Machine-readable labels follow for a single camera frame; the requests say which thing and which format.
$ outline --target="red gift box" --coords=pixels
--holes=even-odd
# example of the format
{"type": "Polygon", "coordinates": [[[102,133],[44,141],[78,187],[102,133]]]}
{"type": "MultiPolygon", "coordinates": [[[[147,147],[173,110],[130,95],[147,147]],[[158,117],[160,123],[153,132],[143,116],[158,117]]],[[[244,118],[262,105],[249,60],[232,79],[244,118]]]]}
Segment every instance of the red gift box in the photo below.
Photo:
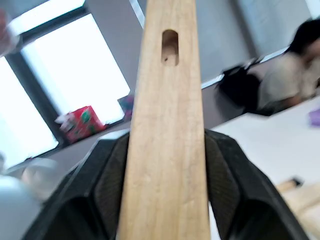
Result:
{"type": "Polygon", "coordinates": [[[61,124],[60,129],[71,143],[89,137],[106,129],[101,123],[92,106],[84,106],[56,120],[61,124]]]}

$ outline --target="purple object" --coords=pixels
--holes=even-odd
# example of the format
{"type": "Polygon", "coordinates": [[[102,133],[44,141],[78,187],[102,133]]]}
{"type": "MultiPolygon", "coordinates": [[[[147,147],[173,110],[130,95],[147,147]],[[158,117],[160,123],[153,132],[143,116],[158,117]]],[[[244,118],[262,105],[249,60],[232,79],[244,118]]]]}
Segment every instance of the purple object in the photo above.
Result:
{"type": "Polygon", "coordinates": [[[310,112],[309,117],[312,126],[320,127],[320,109],[310,112]]]}

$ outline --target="wooden stick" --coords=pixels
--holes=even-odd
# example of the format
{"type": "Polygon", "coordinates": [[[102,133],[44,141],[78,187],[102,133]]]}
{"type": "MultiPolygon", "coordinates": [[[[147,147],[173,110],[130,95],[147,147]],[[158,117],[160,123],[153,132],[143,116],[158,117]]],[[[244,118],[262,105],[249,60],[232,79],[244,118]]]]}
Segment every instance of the wooden stick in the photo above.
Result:
{"type": "Polygon", "coordinates": [[[195,0],[149,0],[118,237],[209,240],[195,0]]]}

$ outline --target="beige shirt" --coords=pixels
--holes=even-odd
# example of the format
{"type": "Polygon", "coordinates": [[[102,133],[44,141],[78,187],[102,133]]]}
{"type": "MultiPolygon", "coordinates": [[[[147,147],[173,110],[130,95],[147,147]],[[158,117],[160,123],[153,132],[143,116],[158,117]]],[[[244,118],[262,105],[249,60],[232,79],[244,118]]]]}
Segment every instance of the beige shirt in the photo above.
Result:
{"type": "Polygon", "coordinates": [[[306,68],[297,55],[286,53],[266,73],[259,88],[258,108],[268,108],[294,96],[303,100],[312,98],[319,78],[319,60],[306,68]]]}

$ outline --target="dark hair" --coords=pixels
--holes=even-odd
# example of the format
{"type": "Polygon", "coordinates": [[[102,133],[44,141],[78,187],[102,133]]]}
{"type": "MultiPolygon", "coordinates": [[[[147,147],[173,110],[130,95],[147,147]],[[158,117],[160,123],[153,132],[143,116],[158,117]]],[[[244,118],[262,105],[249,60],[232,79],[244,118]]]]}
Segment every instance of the dark hair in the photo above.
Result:
{"type": "Polygon", "coordinates": [[[303,55],[305,48],[318,38],[320,38],[320,19],[305,21],[297,29],[292,43],[285,52],[303,55]]]}

